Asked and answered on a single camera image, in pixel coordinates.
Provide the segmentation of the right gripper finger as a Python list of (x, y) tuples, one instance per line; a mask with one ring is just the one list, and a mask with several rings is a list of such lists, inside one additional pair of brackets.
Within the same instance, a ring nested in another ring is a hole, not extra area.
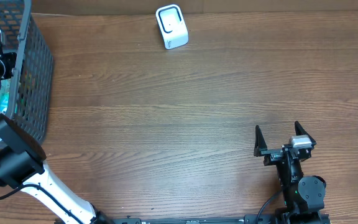
[(298, 122), (298, 121), (295, 121), (294, 123), (294, 126), (295, 126), (295, 132), (296, 132), (296, 135), (297, 136), (301, 136), (301, 135), (307, 135), (311, 141), (311, 145), (312, 147), (314, 147), (316, 145), (316, 141), (313, 139), (312, 136), (310, 136), (302, 127), (302, 125)]
[(254, 156), (260, 157), (264, 155), (264, 152), (268, 149), (265, 139), (262, 134), (262, 130), (259, 125), (255, 126), (255, 146), (254, 146)]

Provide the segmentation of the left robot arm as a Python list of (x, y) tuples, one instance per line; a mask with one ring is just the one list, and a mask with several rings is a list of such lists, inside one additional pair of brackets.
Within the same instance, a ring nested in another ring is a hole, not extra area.
[[(3, 52), (0, 30), (0, 81), (11, 78), (16, 53)], [(51, 170), (40, 144), (0, 111), (0, 187), (25, 192), (56, 214), (63, 223), (112, 223), (102, 211), (73, 193)]]

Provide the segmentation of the teal snack packet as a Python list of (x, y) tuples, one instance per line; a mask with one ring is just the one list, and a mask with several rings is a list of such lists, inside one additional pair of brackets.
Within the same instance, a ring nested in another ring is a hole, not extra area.
[(0, 82), (0, 111), (6, 114), (9, 104), (9, 92), (10, 92), (11, 80), (1, 80)]

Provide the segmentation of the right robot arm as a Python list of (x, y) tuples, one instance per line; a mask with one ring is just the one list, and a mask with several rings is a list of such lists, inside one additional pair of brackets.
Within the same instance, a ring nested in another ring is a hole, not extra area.
[[(316, 141), (294, 123), (295, 135), (280, 149), (269, 149), (260, 126), (255, 127), (254, 156), (263, 157), (265, 166), (275, 166), (280, 190), (273, 194), (260, 208), (254, 223), (329, 223), (329, 216), (322, 215), (326, 195), (326, 181), (317, 175), (305, 176), (301, 162), (311, 157)], [(282, 195), (284, 208), (272, 215), (262, 216), (266, 206)]]

